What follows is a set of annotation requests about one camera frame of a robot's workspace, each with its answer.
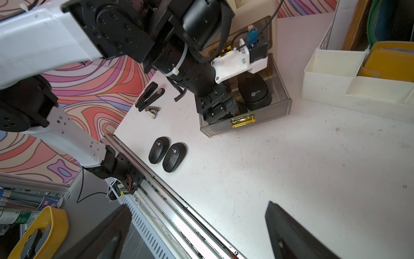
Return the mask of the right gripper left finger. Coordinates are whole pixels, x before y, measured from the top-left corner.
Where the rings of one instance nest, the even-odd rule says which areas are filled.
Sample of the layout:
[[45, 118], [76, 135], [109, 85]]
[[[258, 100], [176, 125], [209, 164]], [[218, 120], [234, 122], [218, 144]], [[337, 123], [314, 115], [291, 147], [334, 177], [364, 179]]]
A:
[[121, 205], [61, 259], [119, 259], [132, 222], [127, 205]]

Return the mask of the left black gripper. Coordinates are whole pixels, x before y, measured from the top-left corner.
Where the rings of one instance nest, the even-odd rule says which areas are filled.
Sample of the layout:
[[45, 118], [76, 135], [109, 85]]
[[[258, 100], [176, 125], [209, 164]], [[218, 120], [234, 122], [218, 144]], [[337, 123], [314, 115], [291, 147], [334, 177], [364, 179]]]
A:
[[197, 113], [208, 124], [214, 124], [223, 119], [248, 112], [246, 105], [242, 101], [236, 100], [229, 82], [216, 85], [212, 92], [204, 97], [196, 96], [195, 101]]

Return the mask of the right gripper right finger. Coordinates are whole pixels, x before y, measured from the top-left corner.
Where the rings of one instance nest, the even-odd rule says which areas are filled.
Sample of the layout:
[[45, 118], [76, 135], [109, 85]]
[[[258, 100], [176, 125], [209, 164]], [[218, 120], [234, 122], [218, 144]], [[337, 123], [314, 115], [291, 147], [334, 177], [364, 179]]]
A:
[[268, 203], [265, 220], [276, 259], [338, 258], [278, 204]]

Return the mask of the black wireless mouse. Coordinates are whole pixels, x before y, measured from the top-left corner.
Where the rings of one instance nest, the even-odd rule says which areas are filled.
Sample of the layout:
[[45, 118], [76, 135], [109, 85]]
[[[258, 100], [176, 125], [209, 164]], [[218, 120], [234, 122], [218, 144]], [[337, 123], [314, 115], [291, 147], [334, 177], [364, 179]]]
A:
[[148, 160], [151, 164], [158, 164], [166, 155], [170, 146], [170, 140], [167, 137], [157, 138], [149, 152]]
[[171, 173], [177, 169], [187, 154], [186, 145], [182, 142], [172, 144], [168, 149], [162, 166], [165, 172]]
[[237, 80], [239, 93], [248, 110], [258, 110], [271, 104], [271, 93], [260, 75], [245, 72], [239, 74]]

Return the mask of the grey transparent drawer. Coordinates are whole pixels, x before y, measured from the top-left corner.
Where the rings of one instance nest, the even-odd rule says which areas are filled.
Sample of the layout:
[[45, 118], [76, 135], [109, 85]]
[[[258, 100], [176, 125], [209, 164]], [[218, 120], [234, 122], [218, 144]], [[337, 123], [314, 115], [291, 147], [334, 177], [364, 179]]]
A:
[[[265, 84], [268, 90], [267, 95], [261, 95], [257, 102], [268, 102], [268, 105], [250, 110], [239, 91], [238, 83], [241, 79], [246, 81], [252, 79], [254, 83]], [[209, 138], [283, 118], [291, 112], [292, 99], [282, 80], [273, 54], [268, 55], [267, 68], [256, 74], [242, 73], [230, 79], [229, 84], [232, 89], [231, 95], [235, 97], [238, 110], [234, 113], [228, 113], [222, 120], [213, 124], [205, 122], [200, 116], [200, 131]]]

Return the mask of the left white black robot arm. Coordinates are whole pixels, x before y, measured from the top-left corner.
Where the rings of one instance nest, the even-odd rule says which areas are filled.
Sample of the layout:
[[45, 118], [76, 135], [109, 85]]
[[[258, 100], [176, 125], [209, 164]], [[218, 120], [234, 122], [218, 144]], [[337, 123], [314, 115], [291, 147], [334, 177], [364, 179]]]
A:
[[219, 83], [201, 51], [216, 36], [226, 43], [233, 18], [226, 1], [51, 1], [2, 18], [1, 130], [44, 140], [133, 193], [138, 171], [72, 121], [43, 72], [128, 56], [206, 97]]

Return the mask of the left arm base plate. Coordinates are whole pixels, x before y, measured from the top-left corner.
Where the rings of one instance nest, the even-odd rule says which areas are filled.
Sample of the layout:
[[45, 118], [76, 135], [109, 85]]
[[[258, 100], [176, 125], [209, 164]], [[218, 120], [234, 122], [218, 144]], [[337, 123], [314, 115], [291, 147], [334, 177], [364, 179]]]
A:
[[115, 172], [111, 175], [110, 187], [114, 195], [119, 198], [124, 195], [133, 195], [140, 187], [144, 175], [123, 154], [116, 156]]

